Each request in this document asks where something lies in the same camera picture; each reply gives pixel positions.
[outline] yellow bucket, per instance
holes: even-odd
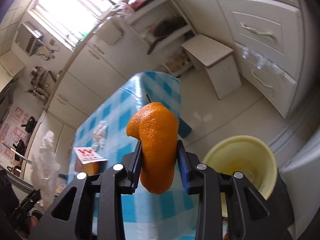
[[[278,175],[276,159],[261,140],[246,135],[227,138],[213,147],[203,163],[216,172],[231,175],[241,171],[267,200]],[[225,195],[221,193],[222,216],[228,217]]]

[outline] stool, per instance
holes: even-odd
[[[196,35],[181,45],[196,70],[205,68],[218,99],[241,87],[233,59],[233,49],[203,35]]]

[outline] orange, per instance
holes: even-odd
[[[150,103],[130,120],[127,135],[142,142],[140,180],[151,193],[162,194],[172,184],[177,158],[177,117],[161,103]]]

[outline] floor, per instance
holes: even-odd
[[[186,150],[197,154],[200,160],[215,144],[235,135],[251,135],[271,147],[275,138],[288,129],[299,115],[298,109],[295,109],[283,119],[273,105],[243,77],[242,87],[223,100],[217,99],[205,70],[197,72],[191,69],[180,80],[181,117],[193,129],[183,143]],[[318,123],[320,119],[312,121],[312,124],[314,122]],[[295,149],[290,151],[296,154],[312,134],[307,123],[302,125],[299,136],[292,138],[296,143]]]

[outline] tiled wall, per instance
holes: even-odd
[[[19,22],[31,0],[14,0],[0,23],[0,56],[10,50]]]

